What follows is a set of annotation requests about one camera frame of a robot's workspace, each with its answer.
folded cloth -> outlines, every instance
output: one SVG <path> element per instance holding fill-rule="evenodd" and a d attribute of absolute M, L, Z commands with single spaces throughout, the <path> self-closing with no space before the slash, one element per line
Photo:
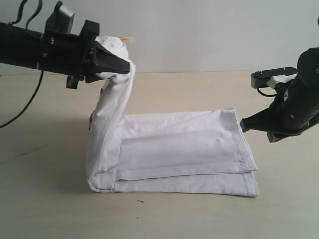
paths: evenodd
<path fill-rule="evenodd" d="M 257 168 L 234 108 L 122 115 L 135 65 L 120 39 L 97 40 L 131 71 L 99 75 L 108 81 L 91 115 L 86 169 L 93 191 L 258 196 Z"/>

wall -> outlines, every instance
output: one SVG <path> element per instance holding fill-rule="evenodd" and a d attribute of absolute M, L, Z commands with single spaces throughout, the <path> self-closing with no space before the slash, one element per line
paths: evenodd
<path fill-rule="evenodd" d="M 23 18 L 36 8 L 26 5 Z M 100 23 L 101 35 L 132 36 L 139 72 L 260 70 L 296 66 L 299 55 L 318 46 L 319 1 L 304 0 L 64 0 L 76 12 L 72 32 L 85 19 Z M 16 18 L 19 0 L 0 2 L 0 21 Z M 43 31 L 56 1 L 30 28 Z M 0 74 L 34 73 L 0 66 Z"/>

white towel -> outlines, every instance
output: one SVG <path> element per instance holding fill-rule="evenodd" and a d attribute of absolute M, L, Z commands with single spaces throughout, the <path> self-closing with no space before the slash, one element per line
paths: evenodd
<path fill-rule="evenodd" d="M 96 192 L 180 192 L 258 196 L 253 155 L 234 108 L 122 115 L 135 65 L 118 38 L 97 40 L 129 61 L 109 79 L 91 115 L 87 177 Z"/>

cloth fold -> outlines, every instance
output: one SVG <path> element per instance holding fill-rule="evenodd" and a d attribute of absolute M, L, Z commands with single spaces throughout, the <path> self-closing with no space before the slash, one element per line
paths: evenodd
<path fill-rule="evenodd" d="M 97 38 L 130 63 L 107 79 L 91 115 L 87 180 L 96 192 L 218 193 L 256 197 L 256 165 L 234 108 L 122 115 L 135 65 L 115 37 Z"/>

table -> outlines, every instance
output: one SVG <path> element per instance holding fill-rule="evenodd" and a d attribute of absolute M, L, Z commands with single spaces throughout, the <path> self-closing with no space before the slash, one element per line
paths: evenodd
<path fill-rule="evenodd" d="M 0 77 L 1 122 L 24 107 L 37 78 Z M 0 129 L 0 238 L 319 238 L 319 127 L 273 144 L 264 132 L 245 133 L 257 198 L 98 194 L 87 186 L 84 163 L 103 82 L 70 90 L 65 81 L 45 74 L 26 113 Z M 242 118 L 271 101 L 250 87 L 250 72 L 137 74 L 125 113 L 234 106 Z"/>

